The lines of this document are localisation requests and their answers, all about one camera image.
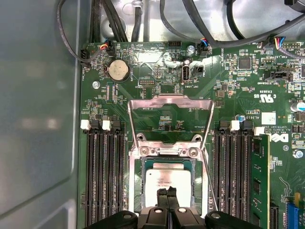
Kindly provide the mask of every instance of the screw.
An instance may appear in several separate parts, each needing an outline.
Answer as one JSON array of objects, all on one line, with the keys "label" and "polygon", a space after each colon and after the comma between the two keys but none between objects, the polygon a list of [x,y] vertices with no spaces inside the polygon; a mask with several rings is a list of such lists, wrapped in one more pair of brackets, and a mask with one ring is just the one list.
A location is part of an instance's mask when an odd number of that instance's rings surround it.
[{"label": "screw", "polygon": [[292,154],[292,156],[294,156],[294,158],[302,158],[303,157],[303,152],[299,149],[294,150],[294,153]]},{"label": "screw", "polygon": [[184,61],[184,64],[185,64],[185,65],[189,65],[190,63],[191,63],[190,60],[185,60],[185,61]]},{"label": "screw", "polygon": [[187,46],[186,51],[188,54],[194,54],[195,53],[195,47],[192,45]]},{"label": "screw", "polygon": [[189,155],[190,155],[191,157],[196,157],[196,156],[198,156],[198,150],[195,149],[195,148],[190,149]]},{"label": "screw", "polygon": [[213,213],[211,215],[214,219],[219,219],[220,218],[220,215],[218,215],[217,213]]},{"label": "screw", "polygon": [[185,208],[180,208],[180,209],[178,209],[178,211],[181,212],[181,213],[185,213],[186,209]]},{"label": "screw", "polygon": [[147,156],[148,153],[149,153],[148,148],[142,147],[142,148],[140,149],[140,154],[141,154],[142,156]]},{"label": "screw", "polygon": [[94,89],[99,89],[100,88],[100,82],[98,82],[98,81],[94,81],[93,83],[92,83],[92,87],[94,88]]}]

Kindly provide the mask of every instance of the cable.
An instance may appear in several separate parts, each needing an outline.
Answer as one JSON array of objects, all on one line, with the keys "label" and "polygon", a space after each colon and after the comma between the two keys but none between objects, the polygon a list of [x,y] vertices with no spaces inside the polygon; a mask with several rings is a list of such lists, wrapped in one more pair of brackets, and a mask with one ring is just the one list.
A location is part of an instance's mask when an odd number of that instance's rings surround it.
[{"label": "cable", "polygon": [[287,56],[290,56],[294,59],[305,59],[305,56],[301,56],[301,55],[297,55],[297,54],[293,54],[293,53],[290,53],[288,51],[286,51],[285,49],[283,48],[280,48],[279,51]]},{"label": "cable", "polygon": [[167,30],[173,34],[175,34],[176,36],[186,40],[186,41],[191,41],[191,42],[199,42],[199,39],[194,39],[188,36],[183,35],[182,33],[179,33],[177,30],[174,29],[173,26],[171,26],[171,24],[168,22],[168,20],[165,17],[164,14],[164,8],[165,8],[165,0],[160,0],[160,17],[161,17],[161,21],[163,23],[163,25],[167,28]]},{"label": "cable", "polygon": [[141,19],[142,19],[142,10],[140,7],[136,7],[134,10],[134,27],[132,31],[132,42],[137,42],[139,40]]},{"label": "cable", "polygon": [[114,38],[117,42],[122,42],[122,38],[120,36],[120,33],[119,33],[119,30],[118,30],[118,27],[112,17],[112,14],[110,12],[110,9],[108,7],[108,5],[106,4],[106,2],[104,0],[102,0],[102,5],[104,7],[104,10],[106,12],[106,15],[107,15],[107,18],[108,18],[108,21],[109,21],[109,24],[111,26],[111,29],[112,29],[112,32],[114,34]]},{"label": "cable", "polygon": [[209,43],[211,44],[212,47],[231,48],[231,47],[238,47],[238,46],[246,45],[246,44],[253,43],[253,42],[261,42],[261,41],[266,40],[271,35],[274,36],[276,34],[282,33],[284,31],[290,29],[291,27],[293,27],[294,25],[300,23],[301,21],[303,21],[305,19],[305,14],[302,14],[299,17],[291,20],[290,22],[288,22],[284,25],[281,25],[271,31],[259,34],[257,36],[238,40],[238,41],[221,42],[221,41],[216,41],[213,38],[213,36],[210,34],[210,32],[208,31],[206,25],[204,24],[204,22],[202,21],[202,19],[200,17],[200,14],[194,4],[194,1],[193,0],[182,0],[182,1],[185,6],[185,9],[186,9],[187,13],[189,14],[189,17],[193,21],[194,25],[201,32],[201,34],[209,41]]},{"label": "cable", "polygon": [[89,59],[81,58],[73,51],[73,49],[71,48],[71,46],[67,40],[66,34],[63,30],[62,21],[61,21],[61,9],[62,9],[62,6],[65,3],[65,1],[66,0],[60,0],[57,5],[57,10],[56,10],[56,21],[57,21],[59,32],[61,34],[62,41],[72,56],[74,56],[77,60],[79,60],[81,62],[89,63],[89,62],[93,61],[96,57],[98,57],[98,55],[101,53],[101,49],[98,49]]},{"label": "cable", "polygon": [[102,9],[101,0],[96,0],[93,2],[93,4],[94,4],[94,12],[92,12],[92,14],[94,14],[93,38],[94,38],[94,42],[98,43],[101,42],[101,9]]},{"label": "cable", "polygon": [[230,29],[234,33],[235,37],[239,40],[244,39],[244,36],[239,32],[233,17],[233,3],[235,0],[229,0],[227,3],[227,19],[230,26]]},{"label": "cable", "polygon": [[103,2],[105,2],[107,4],[110,13],[113,16],[113,19],[114,19],[114,21],[117,25],[118,30],[119,30],[119,34],[121,35],[122,41],[123,42],[128,42],[124,27],[123,27],[122,22],[121,22],[121,19],[118,15],[118,12],[115,9],[115,7],[113,6],[113,3],[111,2],[111,0],[103,0]]}]

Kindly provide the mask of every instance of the ram slot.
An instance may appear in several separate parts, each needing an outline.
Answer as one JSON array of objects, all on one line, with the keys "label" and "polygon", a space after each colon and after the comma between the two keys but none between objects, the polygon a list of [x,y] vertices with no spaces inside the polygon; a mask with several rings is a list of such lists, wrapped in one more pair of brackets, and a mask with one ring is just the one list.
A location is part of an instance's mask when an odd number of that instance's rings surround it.
[{"label": "ram slot", "polygon": [[113,195],[115,194],[114,190],[114,137],[113,135],[108,135],[108,215],[107,217],[114,214],[113,212]]},{"label": "ram slot", "polygon": [[87,179],[86,179],[86,202],[85,224],[86,226],[96,222],[96,170],[95,155],[97,134],[87,134]]},{"label": "ram slot", "polygon": [[240,146],[241,146],[241,160],[240,160],[240,216],[239,218],[245,221],[249,221],[249,183],[250,183],[250,137],[248,134],[240,136]]},{"label": "ram slot", "polygon": [[108,152],[109,152],[109,142],[108,134],[102,134],[101,138],[103,139],[102,145],[102,218],[108,217],[108,199],[109,199],[109,183],[108,183]]},{"label": "ram slot", "polygon": [[225,209],[225,182],[224,182],[224,178],[225,178],[225,166],[226,166],[226,161],[225,161],[225,154],[226,154],[226,136],[222,135],[220,138],[220,161],[219,161],[219,165],[220,165],[220,176],[219,176],[219,210],[220,211],[224,211]]},{"label": "ram slot", "polygon": [[118,135],[113,136],[113,161],[112,161],[112,205],[111,205],[111,211],[112,214],[116,213],[118,211],[118,166],[119,166],[119,150],[120,150],[120,142]]},{"label": "ram slot", "polygon": [[104,154],[104,134],[100,134],[100,152],[99,152],[99,178],[98,178],[98,202],[99,202],[99,219],[103,219],[106,217],[106,207],[105,207],[105,186],[104,186],[104,181],[105,181],[105,154]]},{"label": "ram slot", "polygon": [[250,136],[244,137],[244,144],[245,144],[245,176],[244,176],[244,220],[248,221],[250,220],[250,183],[251,183],[251,167],[250,167]]},{"label": "ram slot", "polygon": [[237,144],[236,135],[230,135],[230,212],[232,216],[236,216],[236,185],[237,185]]},{"label": "ram slot", "polygon": [[236,136],[236,141],[235,141],[235,149],[236,149],[236,193],[235,193],[235,199],[236,199],[236,217],[240,217],[240,201],[241,201],[241,196],[240,196],[240,183],[241,183],[241,174],[240,174],[240,165],[241,165],[241,154],[242,150],[240,147],[240,136]]},{"label": "ram slot", "polygon": [[100,134],[96,134],[94,137],[94,146],[95,146],[95,167],[94,167],[94,183],[93,183],[93,201],[95,205],[95,222],[100,221],[102,218],[100,217],[100,211],[101,211],[101,204],[100,204],[100,189],[101,189],[101,183],[100,183],[100,176],[101,176],[101,164],[100,164],[100,156],[101,156],[101,136]]},{"label": "ram slot", "polygon": [[230,140],[231,136],[226,135],[226,141],[225,141],[225,155],[224,155],[224,186],[225,186],[225,192],[224,192],[224,212],[229,213],[230,209],[230,190],[231,190],[231,184],[230,184],[230,157],[231,157],[231,150],[230,150]]},{"label": "ram slot", "polygon": [[239,136],[240,138],[240,148],[241,148],[241,154],[240,154],[240,215],[238,218],[240,219],[244,219],[244,185],[245,185],[245,180],[244,180],[244,176],[245,176],[245,146],[244,146],[244,136]]},{"label": "ram slot", "polygon": [[117,186],[117,199],[118,199],[118,211],[125,210],[124,207],[124,166],[125,166],[125,136],[118,135],[118,186]]},{"label": "ram slot", "polygon": [[220,140],[221,140],[221,136],[216,135],[215,136],[215,143],[214,143],[214,155],[213,155],[213,188],[214,188],[215,197],[216,197],[216,200],[217,200],[217,205],[219,205],[218,204],[218,200],[219,200],[219,198],[218,198],[219,197],[218,184],[219,184],[219,170],[220,170],[220,166],[219,166]]}]

